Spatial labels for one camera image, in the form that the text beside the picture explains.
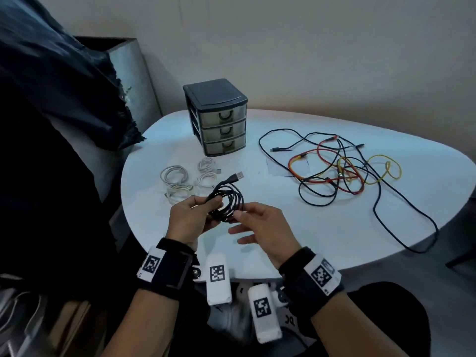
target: table surface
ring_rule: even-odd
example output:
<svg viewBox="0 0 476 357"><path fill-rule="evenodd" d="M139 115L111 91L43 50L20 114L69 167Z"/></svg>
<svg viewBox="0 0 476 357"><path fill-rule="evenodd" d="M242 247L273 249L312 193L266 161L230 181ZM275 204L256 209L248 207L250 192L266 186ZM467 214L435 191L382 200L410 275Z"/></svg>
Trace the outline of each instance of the table surface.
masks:
<svg viewBox="0 0 476 357"><path fill-rule="evenodd" d="M339 192L328 207L313 207L298 195L294 178L271 176L267 157L259 149L258 139L271 129L292 128L302 135L319 131L341 135L355 144L365 143L366 158L385 154L397 160L403 169L400 180L389 183L403 193L417 208L431 216L441 228L467 202L476 183L476 166L461 152L420 137L360 123L282 111L247 111L247 144L237 152L215 159L221 168L221 179L242 171L244 178L236 183L245 202L258 201L282 209L291 229L302 246L323 254L337 269L369 263L403 249L378 223L372 213L378 186L366 186L354 196ZM166 186L159 178L166 166L182 165L191 180L199 176L197 163L204 157L193 135L186 110L158 120L145 133L144 142L134 146L122 172L122 205L130 228L141 246L148 250L164 236L170 213L170 203L164 196ZM312 140L320 141L322 136ZM265 150L286 147L298 138L287 132L274 132L262 140ZM301 143L297 152L311 149ZM317 155L308 157L310 170L317 173L324 163ZM375 164L381 174L384 164ZM328 199L308 196L316 203ZM408 246L433 233L431 223L409 207L388 187L383 186L378 214L385 224ZM199 238L198 258L205 263L206 255L224 253L234 278L279 277L258 245L241 246L241 235L228 234L229 225L217 228Z"/></svg>

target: white paper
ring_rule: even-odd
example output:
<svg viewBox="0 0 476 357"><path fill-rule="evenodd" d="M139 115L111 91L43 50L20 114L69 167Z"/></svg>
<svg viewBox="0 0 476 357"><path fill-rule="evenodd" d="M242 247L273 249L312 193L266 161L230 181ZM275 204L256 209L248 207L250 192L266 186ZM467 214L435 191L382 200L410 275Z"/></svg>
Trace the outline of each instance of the white paper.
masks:
<svg viewBox="0 0 476 357"><path fill-rule="evenodd" d="M290 158L297 155L298 152L296 151L277 151L273 152L271 155L275 158L278 162L282 165L288 167L288 162ZM268 164L268 173L270 173L274 177L292 177L293 174L288 172L282 166L276 164L271 159L266 159L266 163ZM299 159L293 163L293 170L301 175L302 177L308 177L311 174L311 169L309 168L309 162L306 159Z"/></svg>

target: white cable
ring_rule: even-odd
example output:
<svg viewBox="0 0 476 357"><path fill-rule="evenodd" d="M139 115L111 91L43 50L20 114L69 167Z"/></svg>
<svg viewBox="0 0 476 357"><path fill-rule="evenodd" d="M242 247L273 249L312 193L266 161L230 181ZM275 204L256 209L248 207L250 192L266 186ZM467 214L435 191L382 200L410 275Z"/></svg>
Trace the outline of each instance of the white cable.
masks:
<svg viewBox="0 0 476 357"><path fill-rule="evenodd" d="M211 179L211 183L204 183L205 179ZM200 186L202 188L214 188L215 187L215 181L217 180L217 174L212 172L212 171L208 171L206 173L203 173L202 175L200 175L198 178L197 178L197 181L196 181L196 185L197 186Z"/></svg>
<svg viewBox="0 0 476 357"><path fill-rule="evenodd" d="M203 158L197 165L197 169L200 173L206 173L216 170L215 161L212 158Z"/></svg>
<svg viewBox="0 0 476 357"><path fill-rule="evenodd" d="M181 202L185 198L177 199L174 198L174 194L177 192L187 192L187 198L190 197L193 190L193 185L191 184L182 184L182 183L172 183L167 186L167 191L165 192L166 198L169 200L169 203L174 205Z"/></svg>
<svg viewBox="0 0 476 357"><path fill-rule="evenodd" d="M182 179L175 182L169 180L169 174L173 171L180 172L182 174ZM160 179L162 179L165 184L184 184L188 180L188 172L182 165L172 165L162 169L160 172Z"/></svg>

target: finger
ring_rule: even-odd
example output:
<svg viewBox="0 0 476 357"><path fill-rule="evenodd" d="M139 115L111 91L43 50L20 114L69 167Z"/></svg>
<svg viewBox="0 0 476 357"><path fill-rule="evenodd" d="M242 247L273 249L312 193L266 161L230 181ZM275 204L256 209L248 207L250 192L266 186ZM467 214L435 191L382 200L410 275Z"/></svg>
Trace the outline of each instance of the finger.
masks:
<svg viewBox="0 0 476 357"><path fill-rule="evenodd" d="M243 209L245 212L258 214L262 216L265 214L266 210L269 208L266 204L261 204L257 202L245 203L243 204Z"/></svg>
<svg viewBox="0 0 476 357"><path fill-rule="evenodd" d="M216 209L220 208L221 201L222 201L222 197L218 195L218 196L214 197L213 199L210 199L205 204L202 204L202 205L198 206L197 208L199 210L204 211L205 214L208 214L212 210L216 210Z"/></svg>
<svg viewBox="0 0 476 357"><path fill-rule="evenodd" d="M241 237L237 240L238 244L252 244L258 243L254 234L246 237Z"/></svg>
<svg viewBox="0 0 476 357"><path fill-rule="evenodd" d="M206 201L207 201L206 197L197 197L196 195L192 195L188 197L187 199L182 200L180 204L184 204L184 205L187 205L189 208L192 208L196 205L203 204Z"/></svg>
<svg viewBox="0 0 476 357"><path fill-rule="evenodd" d="M219 220L207 221L207 222L205 223L205 226L203 227L202 233L205 233L205 232L209 231L210 229L213 229L213 228L216 227L218 224L220 224L220 221L219 221Z"/></svg>
<svg viewBox="0 0 476 357"><path fill-rule="evenodd" d="M243 224L239 224L237 226L228 228L228 233L229 234L238 234L238 233L243 233L243 232L250 232L251 229L248 228L247 226L244 226Z"/></svg>
<svg viewBox="0 0 476 357"><path fill-rule="evenodd" d="M260 222L258 216L255 216L252 213L242 212L241 210L235 210L233 216L238 222L250 229L255 229Z"/></svg>

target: black wrist strap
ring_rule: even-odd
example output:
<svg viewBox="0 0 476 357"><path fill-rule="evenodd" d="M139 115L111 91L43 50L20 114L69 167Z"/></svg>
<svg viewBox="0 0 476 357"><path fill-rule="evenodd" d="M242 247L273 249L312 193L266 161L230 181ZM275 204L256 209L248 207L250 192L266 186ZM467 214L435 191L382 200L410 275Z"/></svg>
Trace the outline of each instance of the black wrist strap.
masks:
<svg viewBox="0 0 476 357"><path fill-rule="evenodd" d="M151 248L137 276L140 288L180 300L193 286L193 249L176 240L162 238Z"/></svg>
<svg viewBox="0 0 476 357"><path fill-rule="evenodd" d="M312 317L344 290L340 273L307 247L294 253L279 272L284 277L280 292L298 315Z"/></svg>

